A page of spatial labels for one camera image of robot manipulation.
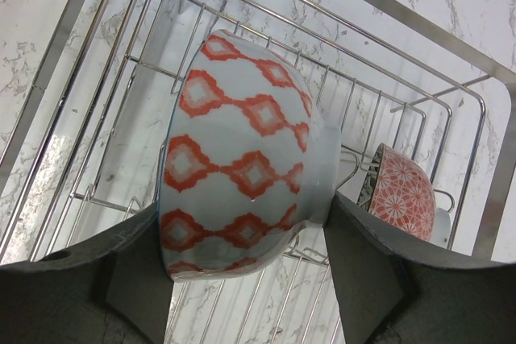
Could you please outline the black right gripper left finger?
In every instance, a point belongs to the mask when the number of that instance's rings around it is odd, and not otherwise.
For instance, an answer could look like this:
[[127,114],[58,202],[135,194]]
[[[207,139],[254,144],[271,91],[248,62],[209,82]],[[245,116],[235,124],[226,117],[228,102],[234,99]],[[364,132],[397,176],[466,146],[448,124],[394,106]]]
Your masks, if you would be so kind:
[[162,343],[173,282],[157,205],[38,261],[1,267],[3,343]]

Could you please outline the black white floral bowl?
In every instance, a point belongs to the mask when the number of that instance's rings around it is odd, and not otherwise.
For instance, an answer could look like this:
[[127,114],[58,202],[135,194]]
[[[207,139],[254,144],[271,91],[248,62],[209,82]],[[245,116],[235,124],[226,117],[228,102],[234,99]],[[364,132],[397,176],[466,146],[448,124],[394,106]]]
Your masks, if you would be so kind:
[[427,174],[409,157],[381,143],[368,166],[357,205],[407,234],[446,247],[449,212],[436,205]]

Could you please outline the red diamond pattern bowl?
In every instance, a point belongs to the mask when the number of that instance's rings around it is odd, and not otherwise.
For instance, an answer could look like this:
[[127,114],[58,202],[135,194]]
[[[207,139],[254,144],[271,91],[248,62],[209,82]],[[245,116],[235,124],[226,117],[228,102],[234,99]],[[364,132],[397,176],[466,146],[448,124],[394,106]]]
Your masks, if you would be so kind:
[[229,31],[189,64],[160,172],[160,245],[176,282],[259,271],[335,194],[341,133],[321,117],[299,71]]

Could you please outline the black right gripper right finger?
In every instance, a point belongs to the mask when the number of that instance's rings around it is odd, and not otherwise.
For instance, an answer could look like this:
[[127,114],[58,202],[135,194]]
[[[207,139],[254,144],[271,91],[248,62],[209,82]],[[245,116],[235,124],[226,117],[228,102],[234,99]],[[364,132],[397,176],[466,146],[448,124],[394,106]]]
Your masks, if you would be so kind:
[[347,343],[513,343],[515,266],[437,247],[341,193],[323,228]]

